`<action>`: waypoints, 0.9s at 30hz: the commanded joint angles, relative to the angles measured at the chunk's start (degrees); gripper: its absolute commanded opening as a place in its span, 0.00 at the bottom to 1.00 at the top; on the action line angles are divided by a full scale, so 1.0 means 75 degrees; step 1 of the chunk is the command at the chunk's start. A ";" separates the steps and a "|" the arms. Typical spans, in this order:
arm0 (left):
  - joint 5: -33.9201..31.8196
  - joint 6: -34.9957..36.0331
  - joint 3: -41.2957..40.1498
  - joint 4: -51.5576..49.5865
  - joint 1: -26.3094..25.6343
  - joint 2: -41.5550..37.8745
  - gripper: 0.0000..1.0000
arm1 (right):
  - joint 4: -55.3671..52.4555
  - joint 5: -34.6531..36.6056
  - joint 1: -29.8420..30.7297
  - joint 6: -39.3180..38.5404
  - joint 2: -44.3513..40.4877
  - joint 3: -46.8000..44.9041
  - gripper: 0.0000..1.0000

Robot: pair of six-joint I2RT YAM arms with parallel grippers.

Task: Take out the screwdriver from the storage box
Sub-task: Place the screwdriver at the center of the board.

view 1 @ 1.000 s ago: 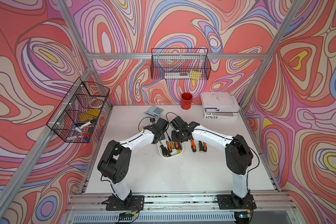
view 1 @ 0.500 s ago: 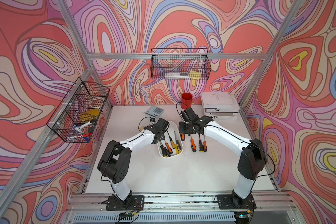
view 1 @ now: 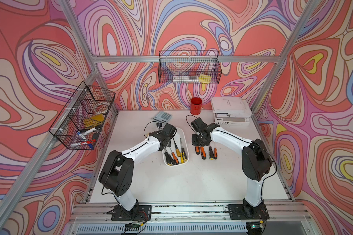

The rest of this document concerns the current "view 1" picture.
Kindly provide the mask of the orange phillips screwdriver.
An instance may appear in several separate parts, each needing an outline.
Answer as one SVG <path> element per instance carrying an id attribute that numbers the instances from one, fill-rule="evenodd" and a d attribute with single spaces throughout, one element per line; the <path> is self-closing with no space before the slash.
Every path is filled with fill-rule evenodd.
<path id="1" fill-rule="evenodd" d="M 200 153 L 203 160 L 207 159 L 207 155 L 203 146 L 200 146 Z"/>

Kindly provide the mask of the white plastic storage box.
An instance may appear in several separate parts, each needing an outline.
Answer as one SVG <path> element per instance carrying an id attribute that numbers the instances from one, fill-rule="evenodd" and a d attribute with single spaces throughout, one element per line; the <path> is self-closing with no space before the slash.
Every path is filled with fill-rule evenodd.
<path id="1" fill-rule="evenodd" d="M 164 163 L 167 165 L 166 163 L 166 159 L 165 159 L 165 150 L 167 150 L 167 152 L 170 154 L 171 156 L 171 153 L 170 153 L 170 148 L 172 149 L 172 151 L 175 153 L 175 155 L 177 156 L 178 158 L 178 161 L 179 161 L 179 164 L 178 165 L 167 165 L 167 166 L 170 166 L 170 167 L 175 167 L 175 166 L 184 166 L 188 161 L 189 161 L 189 152 L 188 152 L 188 149 L 187 149 L 187 141 L 186 141 L 186 137 L 185 137 L 185 134 L 183 132 L 183 130 L 179 127 L 176 128 L 177 129 L 177 133 L 175 134 L 175 136 L 173 137 L 175 139 L 175 142 L 179 148 L 179 151 L 180 151 L 180 139 L 182 139 L 183 141 L 183 146 L 185 148 L 185 152 L 186 152 L 186 156 L 187 156 L 187 161 L 184 162 L 184 164 L 181 164 L 181 160 L 180 160 L 180 157 L 177 156 L 176 154 L 176 150 L 175 150 L 175 146 L 174 146 L 174 142 L 173 142 L 173 139 L 171 139 L 171 146 L 170 147 L 167 147 L 165 148 L 163 151 L 162 151 L 162 156 L 163 156 L 163 161 Z"/>

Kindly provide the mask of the orange flathead screwdriver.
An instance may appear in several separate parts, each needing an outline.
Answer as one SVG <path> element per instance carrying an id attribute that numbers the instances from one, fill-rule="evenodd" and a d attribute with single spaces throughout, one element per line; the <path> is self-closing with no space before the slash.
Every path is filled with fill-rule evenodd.
<path id="1" fill-rule="evenodd" d="M 216 160 L 216 159 L 218 159 L 218 154 L 217 154 L 216 143 L 214 143 L 213 158 L 214 158 L 215 160 Z"/>

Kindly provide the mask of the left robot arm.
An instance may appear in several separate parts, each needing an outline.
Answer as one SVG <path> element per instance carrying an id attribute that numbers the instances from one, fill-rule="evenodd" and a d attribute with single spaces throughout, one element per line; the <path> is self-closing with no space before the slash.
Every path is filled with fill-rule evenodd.
<path id="1" fill-rule="evenodd" d="M 152 132 L 132 148 L 121 152 L 111 151 L 98 178 L 103 185 L 103 190 L 107 190 L 101 194 L 114 196 L 121 209 L 128 212 L 133 211 L 138 205 L 138 200 L 130 191 L 135 164 L 142 162 L 151 154 L 167 148 L 176 133 L 176 127 L 166 124 L 162 129 Z"/>

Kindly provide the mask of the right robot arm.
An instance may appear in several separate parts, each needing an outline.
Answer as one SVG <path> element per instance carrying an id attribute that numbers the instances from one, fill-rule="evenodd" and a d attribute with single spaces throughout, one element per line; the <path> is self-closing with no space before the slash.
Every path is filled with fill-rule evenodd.
<path id="1" fill-rule="evenodd" d="M 216 123 L 206 124 L 196 118 L 190 124 L 194 130 L 192 145 L 209 146 L 211 142 L 219 143 L 241 154 L 242 171 L 247 177 L 247 191 L 243 200 L 243 210 L 247 214 L 262 210 L 263 184 L 273 166 L 270 154 L 260 139 L 249 140 L 226 131 Z"/>

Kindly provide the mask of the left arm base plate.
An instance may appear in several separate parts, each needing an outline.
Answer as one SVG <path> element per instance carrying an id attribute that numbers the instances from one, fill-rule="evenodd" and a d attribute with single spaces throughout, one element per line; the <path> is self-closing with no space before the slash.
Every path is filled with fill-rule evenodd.
<path id="1" fill-rule="evenodd" d="M 151 205 L 135 205 L 130 211 L 117 205 L 107 214 L 111 215 L 112 221 L 149 221 L 151 219 Z"/>

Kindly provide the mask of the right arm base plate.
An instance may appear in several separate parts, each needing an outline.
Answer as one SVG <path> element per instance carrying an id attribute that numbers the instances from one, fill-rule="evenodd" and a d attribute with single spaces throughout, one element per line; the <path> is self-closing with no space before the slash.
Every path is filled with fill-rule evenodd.
<path id="1" fill-rule="evenodd" d="M 229 204 L 227 211 L 231 220 L 268 220 L 270 218 L 264 203 L 253 207 L 247 202 L 243 204 Z"/>

